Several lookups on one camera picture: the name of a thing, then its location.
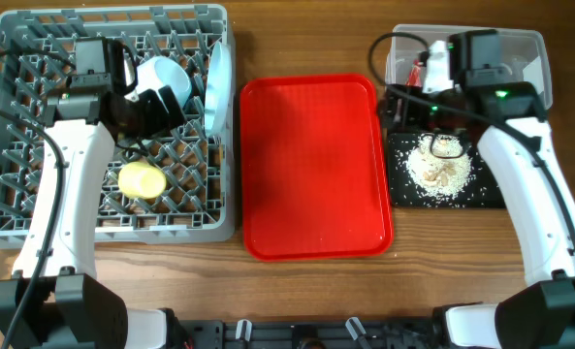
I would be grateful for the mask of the red snack wrapper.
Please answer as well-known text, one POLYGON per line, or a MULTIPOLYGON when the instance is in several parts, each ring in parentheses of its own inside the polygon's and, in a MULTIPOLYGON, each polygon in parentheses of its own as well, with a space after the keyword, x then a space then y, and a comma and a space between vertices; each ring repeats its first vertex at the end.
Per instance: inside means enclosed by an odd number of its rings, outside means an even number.
POLYGON ((422 63, 418 60, 414 60, 405 84, 407 86, 422 87, 423 86, 421 79, 422 69, 423 69, 422 63))

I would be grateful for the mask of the small light blue bowl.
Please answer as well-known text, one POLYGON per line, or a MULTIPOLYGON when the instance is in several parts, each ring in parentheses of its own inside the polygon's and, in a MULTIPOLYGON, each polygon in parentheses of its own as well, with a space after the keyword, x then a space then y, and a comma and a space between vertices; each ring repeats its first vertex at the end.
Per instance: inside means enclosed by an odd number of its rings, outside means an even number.
POLYGON ((138 84, 135 90, 125 96, 130 101, 138 101, 146 90, 158 92, 168 86, 182 109, 192 93, 192 83, 184 69, 174 60, 165 56, 155 56, 137 67, 138 84))

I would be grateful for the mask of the large light blue plate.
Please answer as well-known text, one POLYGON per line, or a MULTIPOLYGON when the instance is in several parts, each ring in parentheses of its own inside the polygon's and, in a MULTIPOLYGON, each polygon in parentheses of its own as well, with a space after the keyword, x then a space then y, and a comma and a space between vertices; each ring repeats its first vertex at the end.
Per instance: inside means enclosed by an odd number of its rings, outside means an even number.
POLYGON ((208 137, 218 136, 225 125, 233 80, 230 47, 217 42, 209 60, 205 98, 205 132, 208 137))

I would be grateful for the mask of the yellow plastic cup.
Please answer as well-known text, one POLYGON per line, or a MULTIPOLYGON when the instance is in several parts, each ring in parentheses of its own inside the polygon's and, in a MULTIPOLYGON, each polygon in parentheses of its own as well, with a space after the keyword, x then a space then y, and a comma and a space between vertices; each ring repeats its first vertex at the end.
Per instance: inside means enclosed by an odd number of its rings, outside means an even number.
POLYGON ((160 169, 152 165, 132 162, 120 169, 117 184, 128 198, 155 199, 165 191, 167 179, 160 169))

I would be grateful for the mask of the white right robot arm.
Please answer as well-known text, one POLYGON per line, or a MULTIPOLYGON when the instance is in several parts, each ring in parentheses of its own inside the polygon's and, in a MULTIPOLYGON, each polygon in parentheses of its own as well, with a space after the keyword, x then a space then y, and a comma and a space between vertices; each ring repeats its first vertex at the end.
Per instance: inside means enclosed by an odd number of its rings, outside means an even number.
POLYGON ((575 202, 537 88, 505 66, 494 29, 418 39, 413 75, 385 83, 387 177, 398 206, 504 206, 526 287, 493 304, 438 307, 447 348, 575 348, 575 202))

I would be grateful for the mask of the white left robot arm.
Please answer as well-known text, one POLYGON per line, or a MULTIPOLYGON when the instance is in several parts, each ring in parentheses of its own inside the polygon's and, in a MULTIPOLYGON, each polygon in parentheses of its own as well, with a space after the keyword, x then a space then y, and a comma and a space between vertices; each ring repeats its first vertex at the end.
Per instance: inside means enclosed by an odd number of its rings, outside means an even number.
POLYGON ((78 40, 70 68, 34 126, 44 159, 28 236, 11 277, 0 280, 3 346, 190 348, 172 310, 129 308, 97 280, 94 246, 118 140, 181 125, 190 78, 164 56, 137 63, 131 49, 106 38, 78 40))

